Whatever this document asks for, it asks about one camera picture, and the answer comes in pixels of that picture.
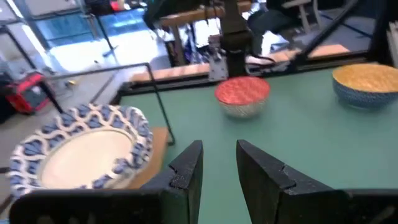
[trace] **chair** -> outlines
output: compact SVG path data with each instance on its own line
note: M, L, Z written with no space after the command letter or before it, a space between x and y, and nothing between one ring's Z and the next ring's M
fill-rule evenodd
M309 13L306 12L305 10L305 5L311 3L312 1L312 11L313 15L315 16L316 24L311 24L308 21L308 15ZM284 30L282 30L279 34L287 40L289 43L285 44L281 47L278 47L276 51L284 50L284 49L289 49L289 50L294 50L294 49L303 49L305 47L305 44L303 44L302 41L295 41L294 37L302 34L309 34L311 32L312 27L321 27L322 22L318 10L318 0L293 0L293 1L288 1L282 5L284 8L288 9L291 7L298 7L300 11L299 18L301 18L302 21L302 26L297 27L296 25L292 27L288 27ZM280 44L272 44L271 48L276 48L277 45Z

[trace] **green tabletop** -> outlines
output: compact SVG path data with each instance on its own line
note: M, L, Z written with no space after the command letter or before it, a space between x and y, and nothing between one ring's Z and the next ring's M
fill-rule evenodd
M204 147L200 223L250 223L236 167L236 140L245 139L308 176L339 188L398 188L398 103L380 111L341 104L332 70L268 78L260 116L231 119L215 87L161 93L176 138L165 164L193 140ZM125 96L121 105L164 126L154 94Z

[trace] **plate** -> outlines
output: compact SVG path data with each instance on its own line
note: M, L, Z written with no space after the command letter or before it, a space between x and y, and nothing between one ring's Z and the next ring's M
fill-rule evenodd
M137 108L72 108L16 146L7 174L12 194L123 188L150 161L152 138Z

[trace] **bowl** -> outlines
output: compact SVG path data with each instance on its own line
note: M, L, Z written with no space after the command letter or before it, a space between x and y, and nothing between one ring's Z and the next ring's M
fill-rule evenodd
M379 109L398 98L398 70L377 64L343 66L333 71L333 89L348 105Z
M152 138L142 112L80 105L20 142L7 176L14 198L40 189L122 189L145 169Z
M251 118L261 112L269 91L269 84L264 79L237 77L219 84L215 96L227 115Z

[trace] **blue and white bowl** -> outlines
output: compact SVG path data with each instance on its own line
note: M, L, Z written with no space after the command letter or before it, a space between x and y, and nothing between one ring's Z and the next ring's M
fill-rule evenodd
M16 146L7 174L12 194L125 188L150 161L152 138L137 108L72 108Z
M347 65L333 72L333 89L345 103L378 109L398 98L398 70L385 65Z

